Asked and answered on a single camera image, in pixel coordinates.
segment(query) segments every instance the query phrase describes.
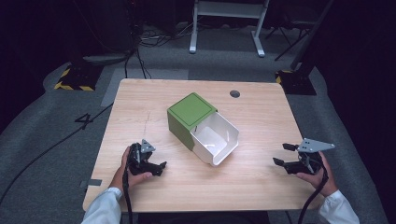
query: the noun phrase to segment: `sleeve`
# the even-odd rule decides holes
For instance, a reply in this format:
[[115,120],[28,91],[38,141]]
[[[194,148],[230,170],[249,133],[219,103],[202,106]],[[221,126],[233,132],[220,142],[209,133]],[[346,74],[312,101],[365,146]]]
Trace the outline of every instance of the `sleeve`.
[[337,190],[326,197],[319,209],[322,223],[360,223],[347,198]]
[[122,192],[117,188],[104,190],[93,200],[82,223],[120,223],[119,199],[121,196]]

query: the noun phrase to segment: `wooden table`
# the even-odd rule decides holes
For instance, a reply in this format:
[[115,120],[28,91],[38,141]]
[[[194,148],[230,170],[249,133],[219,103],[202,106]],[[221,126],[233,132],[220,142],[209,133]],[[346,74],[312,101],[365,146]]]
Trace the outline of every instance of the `wooden table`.
[[[233,98],[230,91],[240,97]],[[203,163],[169,130],[166,109],[197,92],[240,132],[239,146],[218,167]],[[297,161],[283,143],[301,134],[286,96],[275,83],[124,79],[120,83],[83,208],[108,187],[125,148],[142,138],[157,148],[150,162],[167,161],[162,176],[132,189],[135,212],[301,209],[312,186],[274,165]],[[318,207],[318,196],[310,208]],[[120,201],[127,211],[125,201]]]

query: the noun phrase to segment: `person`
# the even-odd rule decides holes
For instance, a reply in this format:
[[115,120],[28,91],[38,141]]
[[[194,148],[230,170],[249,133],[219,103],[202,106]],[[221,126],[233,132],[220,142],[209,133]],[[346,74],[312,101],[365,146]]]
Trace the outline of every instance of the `person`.
[[[360,223],[349,201],[337,188],[329,163],[323,153],[319,153],[329,176],[329,180],[320,192],[325,197],[325,201],[318,211],[320,221],[324,223]],[[118,200],[123,194],[122,175],[125,170],[128,155],[129,148],[127,147],[122,155],[120,168],[114,174],[108,189],[100,193],[91,203],[83,218],[83,224],[120,223],[121,210]],[[323,177],[323,170],[320,169],[315,175],[298,173],[296,176],[310,183],[316,189]],[[151,177],[152,174],[150,172],[140,175],[132,175],[128,172],[129,186],[131,188]]]

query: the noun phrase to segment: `green and white container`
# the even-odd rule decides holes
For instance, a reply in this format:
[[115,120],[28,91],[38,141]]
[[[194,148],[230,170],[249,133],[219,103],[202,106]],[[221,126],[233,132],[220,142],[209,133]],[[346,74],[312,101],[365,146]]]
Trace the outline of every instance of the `green and white container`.
[[219,165],[238,146],[239,131],[193,92],[167,110],[169,131],[203,162]]

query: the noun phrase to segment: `person's left hand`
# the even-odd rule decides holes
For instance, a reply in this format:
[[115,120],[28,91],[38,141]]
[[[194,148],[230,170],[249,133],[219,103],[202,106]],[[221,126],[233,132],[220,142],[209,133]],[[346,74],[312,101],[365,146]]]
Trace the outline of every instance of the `person's left hand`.
[[[117,170],[117,172],[114,174],[113,180],[111,181],[110,185],[108,186],[109,188],[118,188],[119,190],[121,190],[122,193],[123,193],[122,176],[123,176],[123,173],[125,170],[126,162],[128,160],[129,151],[130,151],[130,149],[129,149],[129,147],[127,147],[122,155],[121,166]],[[139,184],[151,177],[152,177],[152,173],[150,173],[150,172],[145,172],[140,175],[132,175],[131,172],[128,170],[129,188],[131,188],[132,186]]]

